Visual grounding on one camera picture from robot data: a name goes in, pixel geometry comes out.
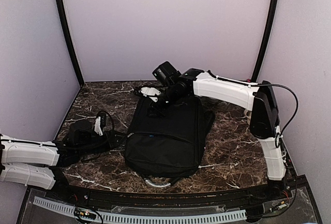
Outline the black student bag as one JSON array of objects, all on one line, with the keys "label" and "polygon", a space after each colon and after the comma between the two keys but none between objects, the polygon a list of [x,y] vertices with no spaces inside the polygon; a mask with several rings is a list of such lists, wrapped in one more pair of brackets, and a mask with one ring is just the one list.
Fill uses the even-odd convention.
[{"label": "black student bag", "polygon": [[215,114],[205,111],[199,98],[187,96],[162,116],[151,117],[149,98],[138,101],[125,144],[125,163],[147,185],[173,186],[196,173]]}]

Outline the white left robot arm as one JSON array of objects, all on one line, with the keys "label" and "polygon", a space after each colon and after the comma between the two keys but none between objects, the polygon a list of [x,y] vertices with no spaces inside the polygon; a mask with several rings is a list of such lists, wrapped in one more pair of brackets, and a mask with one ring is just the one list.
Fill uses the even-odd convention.
[{"label": "white left robot arm", "polygon": [[69,145],[69,136],[61,141],[19,140],[1,134],[1,182],[19,183],[51,190],[62,201],[73,197],[73,190],[60,168],[75,164],[89,155],[97,155],[121,145],[124,133],[92,133],[90,143]]}]

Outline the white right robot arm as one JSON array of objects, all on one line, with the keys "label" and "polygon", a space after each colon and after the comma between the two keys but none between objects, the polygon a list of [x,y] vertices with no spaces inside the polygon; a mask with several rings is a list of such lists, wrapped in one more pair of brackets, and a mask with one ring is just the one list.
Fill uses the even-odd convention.
[{"label": "white right robot arm", "polygon": [[162,110],[187,95],[208,97],[240,106],[251,113],[249,130],[261,144],[267,165],[267,186],[264,196],[275,200],[285,190],[287,179],[286,152],[283,131],[279,126],[279,109],[273,88],[275,84],[244,82],[227,79],[201,69],[180,73],[164,63],[153,71],[153,76],[165,87],[153,93],[152,111]]}]

